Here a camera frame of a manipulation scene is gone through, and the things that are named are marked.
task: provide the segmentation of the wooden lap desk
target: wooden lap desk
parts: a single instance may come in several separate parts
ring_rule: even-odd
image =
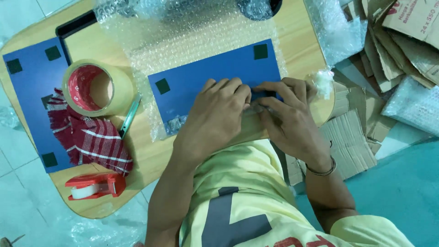
[[[26,28],[16,34],[1,49],[1,54],[7,54],[54,38],[57,26],[89,11],[93,8],[93,4],[92,0],[80,1]],[[303,79],[307,74],[325,68],[326,64],[320,46],[302,0],[283,1],[281,9],[273,19],[277,25],[280,49],[286,60],[290,77]],[[98,23],[79,31],[65,41],[72,62],[83,58],[92,58],[121,68],[128,68],[127,74],[131,73],[130,62],[125,57],[120,45],[111,37],[106,36]],[[3,58],[0,62],[0,80],[32,140]],[[318,126],[321,126],[329,118],[334,102],[334,93],[331,94],[329,100],[314,100],[311,112]],[[122,125],[123,117],[112,116],[110,119],[117,128]],[[231,144],[268,138],[267,132],[260,125],[257,116],[244,118],[242,125],[242,133]],[[103,218],[118,210],[141,189],[158,179],[169,161],[175,136],[164,141],[151,142],[149,133],[147,115],[145,113],[137,114],[125,139],[125,144],[134,158],[135,165],[131,174],[126,177],[127,188],[119,197],[104,196],[98,199],[79,201],[67,199],[71,193],[70,188],[64,187],[65,182],[77,175],[108,171],[98,164],[85,164],[49,174],[69,208],[83,217]]]

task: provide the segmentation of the person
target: person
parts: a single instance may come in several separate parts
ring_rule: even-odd
[[[151,196],[145,246],[412,246],[389,220],[356,211],[335,169],[330,142],[311,116],[315,87],[284,78],[253,90],[274,91],[283,98],[257,99],[274,110],[264,108],[259,117],[272,142],[306,163],[306,193],[324,232],[296,208],[268,139],[224,148],[241,131],[251,90],[238,78],[210,79],[196,97]]]

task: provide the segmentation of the red and white rag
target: red and white rag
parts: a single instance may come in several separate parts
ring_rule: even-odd
[[[67,150],[72,164],[95,162],[124,177],[133,169],[133,159],[109,120],[92,119],[75,112],[59,88],[55,88],[47,108],[50,128]]]

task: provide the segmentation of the hand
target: hand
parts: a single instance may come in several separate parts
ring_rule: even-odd
[[[174,141],[173,156],[199,165],[241,132],[242,111],[251,92],[239,78],[209,79],[195,99],[185,125]]]
[[[283,78],[281,82],[263,82],[253,90],[275,91],[284,99],[284,102],[273,97],[258,99],[260,105],[275,111],[272,116],[264,109],[259,117],[270,139],[284,153],[303,160],[308,166],[317,166],[316,170],[330,164],[329,142],[321,137],[309,110],[309,103],[317,93],[313,85]]]

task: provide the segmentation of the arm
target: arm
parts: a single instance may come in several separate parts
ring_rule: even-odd
[[[259,104],[267,110],[260,114],[271,140],[286,154],[303,160],[315,172],[331,169],[329,142],[324,140],[311,116],[309,103],[316,95],[314,86],[303,80],[284,78],[281,82],[264,82],[254,89],[277,92],[284,102],[276,98],[261,98]],[[306,173],[306,192],[314,213],[325,232],[339,219],[358,215],[355,202],[337,171],[328,176]]]
[[[152,193],[145,246],[178,246],[180,226],[193,193],[195,169],[241,132],[242,110],[249,106],[250,98],[250,88],[238,78],[206,82]]]

